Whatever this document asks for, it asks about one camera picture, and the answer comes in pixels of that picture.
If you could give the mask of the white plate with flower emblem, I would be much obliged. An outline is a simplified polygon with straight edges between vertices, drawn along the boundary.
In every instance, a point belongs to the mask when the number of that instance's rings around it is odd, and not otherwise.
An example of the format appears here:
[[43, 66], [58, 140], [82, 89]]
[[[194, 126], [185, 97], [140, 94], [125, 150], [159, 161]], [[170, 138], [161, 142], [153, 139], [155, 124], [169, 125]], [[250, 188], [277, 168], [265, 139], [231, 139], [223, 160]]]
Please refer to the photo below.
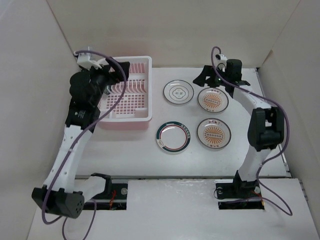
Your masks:
[[194, 97], [194, 89], [184, 80], [172, 80], [164, 86], [163, 95], [172, 104], [184, 105]]

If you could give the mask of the dark teal patterned plate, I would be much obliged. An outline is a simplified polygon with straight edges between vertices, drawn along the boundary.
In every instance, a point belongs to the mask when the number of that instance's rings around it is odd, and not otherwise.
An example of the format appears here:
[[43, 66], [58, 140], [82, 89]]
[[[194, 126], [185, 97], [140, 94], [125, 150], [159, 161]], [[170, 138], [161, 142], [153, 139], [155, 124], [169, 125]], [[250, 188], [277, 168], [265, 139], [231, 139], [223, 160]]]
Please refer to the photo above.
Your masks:
[[112, 92], [112, 86], [111, 86], [111, 85], [107, 85], [106, 88], [105, 88], [105, 90], [104, 90], [104, 94], [110, 95], [110, 94], [112, 94], [112, 93], [113, 93], [113, 92]]

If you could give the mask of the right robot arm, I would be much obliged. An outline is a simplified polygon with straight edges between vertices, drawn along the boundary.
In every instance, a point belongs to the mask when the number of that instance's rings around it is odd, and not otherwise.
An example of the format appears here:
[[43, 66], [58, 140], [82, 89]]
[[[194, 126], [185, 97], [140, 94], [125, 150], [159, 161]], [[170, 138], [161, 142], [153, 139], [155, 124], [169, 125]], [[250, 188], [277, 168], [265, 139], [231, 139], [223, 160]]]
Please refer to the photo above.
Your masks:
[[255, 188], [262, 186], [259, 174], [271, 160], [270, 152], [289, 136], [289, 121], [284, 109], [275, 101], [253, 92], [249, 82], [242, 79], [242, 62], [215, 56], [217, 63], [205, 65], [193, 83], [204, 87], [224, 87], [231, 98], [250, 114], [247, 130], [249, 149], [231, 183], [218, 183], [220, 199], [249, 198]]

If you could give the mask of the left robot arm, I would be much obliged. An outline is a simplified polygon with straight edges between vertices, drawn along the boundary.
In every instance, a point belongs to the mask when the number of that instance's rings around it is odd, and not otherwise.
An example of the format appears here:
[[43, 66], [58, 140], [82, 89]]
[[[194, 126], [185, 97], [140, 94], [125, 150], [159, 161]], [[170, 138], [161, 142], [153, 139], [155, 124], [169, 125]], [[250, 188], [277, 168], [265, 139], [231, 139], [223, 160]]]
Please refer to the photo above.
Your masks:
[[112, 193], [109, 175], [93, 173], [75, 185], [76, 171], [84, 148], [95, 131], [96, 124], [104, 116], [98, 104], [108, 86], [127, 84], [130, 63], [105, 58], [106, 65], [91, 66], [73, 74], [70, 78], [71, 100], [65, 120], [64, 136], [54, 165], [41, 188], [35, 187], [31, 197], [41, 208], [42, 220], [46, 225], [46, 214], [76, 219], [87, 201], [95, 196], [102, 199]]

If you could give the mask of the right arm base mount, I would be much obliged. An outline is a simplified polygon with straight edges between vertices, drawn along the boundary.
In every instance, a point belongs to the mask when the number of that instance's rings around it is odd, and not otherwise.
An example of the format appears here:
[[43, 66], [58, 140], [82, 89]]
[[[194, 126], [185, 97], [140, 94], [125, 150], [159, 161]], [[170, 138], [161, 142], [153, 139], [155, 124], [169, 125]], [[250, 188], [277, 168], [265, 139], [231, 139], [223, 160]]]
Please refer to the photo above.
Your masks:
[[236, 188], [233, 182], [215, 183], [215, 194], [219, 210], [264, 210], [261, 189], [257, 182], [253, 186]]

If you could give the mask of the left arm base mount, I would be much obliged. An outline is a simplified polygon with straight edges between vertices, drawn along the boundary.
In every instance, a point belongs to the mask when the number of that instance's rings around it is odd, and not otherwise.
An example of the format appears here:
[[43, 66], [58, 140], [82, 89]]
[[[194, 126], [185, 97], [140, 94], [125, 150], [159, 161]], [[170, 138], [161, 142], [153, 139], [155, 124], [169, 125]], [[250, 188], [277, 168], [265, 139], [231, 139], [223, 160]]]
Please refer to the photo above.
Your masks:
[[127, 209], [128, 182], [112, 181], [111, 189], [93, 197], [96, 209], [117, 211]]

